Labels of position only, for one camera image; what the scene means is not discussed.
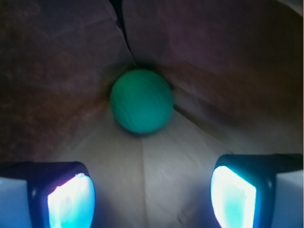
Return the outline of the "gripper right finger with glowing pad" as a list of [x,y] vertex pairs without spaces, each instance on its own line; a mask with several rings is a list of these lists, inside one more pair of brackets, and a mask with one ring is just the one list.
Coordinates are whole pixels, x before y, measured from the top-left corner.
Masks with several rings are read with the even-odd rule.
[[222,228],[302,228],[301,154],[222,155],[211,177],[211,202]]

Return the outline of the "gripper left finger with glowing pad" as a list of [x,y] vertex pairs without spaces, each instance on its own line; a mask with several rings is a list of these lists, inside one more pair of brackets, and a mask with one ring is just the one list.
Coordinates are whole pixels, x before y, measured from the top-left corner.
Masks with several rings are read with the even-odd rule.
[[83,163],[1,163],[2,228],[89,228],[94,212],[95,187]]

